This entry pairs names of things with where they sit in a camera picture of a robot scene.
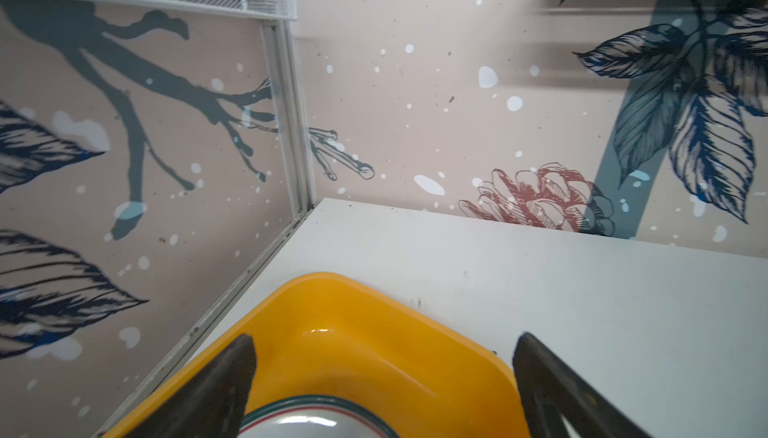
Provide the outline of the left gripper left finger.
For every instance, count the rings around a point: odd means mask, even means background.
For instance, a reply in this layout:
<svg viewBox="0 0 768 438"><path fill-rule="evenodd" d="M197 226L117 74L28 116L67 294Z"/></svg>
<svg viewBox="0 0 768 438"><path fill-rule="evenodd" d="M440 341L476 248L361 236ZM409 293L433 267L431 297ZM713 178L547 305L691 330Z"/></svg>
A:
<svg viewBox="0 0 768 438"><path fill-rule="evenodd" d="M256 369L252 338L238 336L127 435L236 437Z"/></svg>

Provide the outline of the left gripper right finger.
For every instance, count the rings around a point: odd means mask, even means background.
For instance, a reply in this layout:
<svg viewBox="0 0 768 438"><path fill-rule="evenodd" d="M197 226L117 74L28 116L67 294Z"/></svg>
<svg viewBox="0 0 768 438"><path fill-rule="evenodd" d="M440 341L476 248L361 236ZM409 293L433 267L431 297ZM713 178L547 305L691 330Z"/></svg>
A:
<svg viewBox="0 0 768 438"><path fill-rule="evenodd" d="M533 334L519 337L512 365L532 437L649 438Z"/></svg>

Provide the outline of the orange sunburst plate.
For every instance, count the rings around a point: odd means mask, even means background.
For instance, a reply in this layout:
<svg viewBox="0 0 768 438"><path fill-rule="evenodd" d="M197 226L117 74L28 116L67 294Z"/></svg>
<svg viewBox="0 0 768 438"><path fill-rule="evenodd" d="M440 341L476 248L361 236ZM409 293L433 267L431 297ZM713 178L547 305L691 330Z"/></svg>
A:
<svg viewBox="0 0 768 438"><path fill-rule="evenodd" d="M338 397L303 395L275 401L243 417L238 437L398 437L366 408Z"/></svg>

